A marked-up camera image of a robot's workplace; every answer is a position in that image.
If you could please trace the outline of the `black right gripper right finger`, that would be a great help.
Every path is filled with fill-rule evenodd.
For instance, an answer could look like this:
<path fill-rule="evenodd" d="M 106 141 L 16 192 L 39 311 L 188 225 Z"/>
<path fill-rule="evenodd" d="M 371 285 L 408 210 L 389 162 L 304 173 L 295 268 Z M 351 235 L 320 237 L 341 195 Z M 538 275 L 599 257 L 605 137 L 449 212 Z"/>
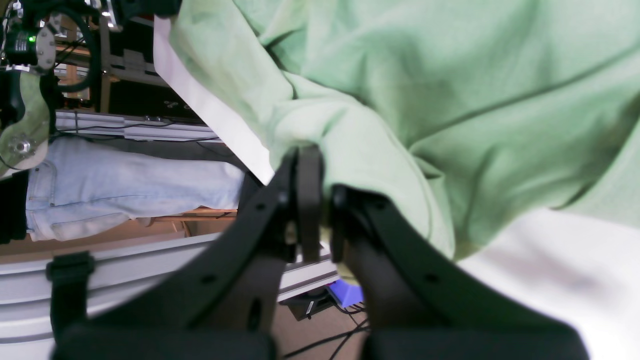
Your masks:
<path fill-rule="evenodd" d="M 332 249 L 362 287 L 362 360 L 587 360 L 569 324 L 474 278 L 381 194 L 333 187 Z"/>

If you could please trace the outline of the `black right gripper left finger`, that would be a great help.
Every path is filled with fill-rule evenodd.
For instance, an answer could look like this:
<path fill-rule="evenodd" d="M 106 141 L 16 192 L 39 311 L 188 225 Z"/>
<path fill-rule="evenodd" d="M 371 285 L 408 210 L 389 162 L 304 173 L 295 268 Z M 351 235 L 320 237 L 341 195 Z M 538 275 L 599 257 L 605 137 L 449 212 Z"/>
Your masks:
<path fill-rule="evenodd" d="M 162 282 L 98 316 L 87 315 L 95 260 L 50 263 L 53 360 L 217 360 L 276 356 L 268 335 L 282 275 L 321 253 L 323 157 L 289 150 L 270 183 L 241 196 L 234 223 Z"/>

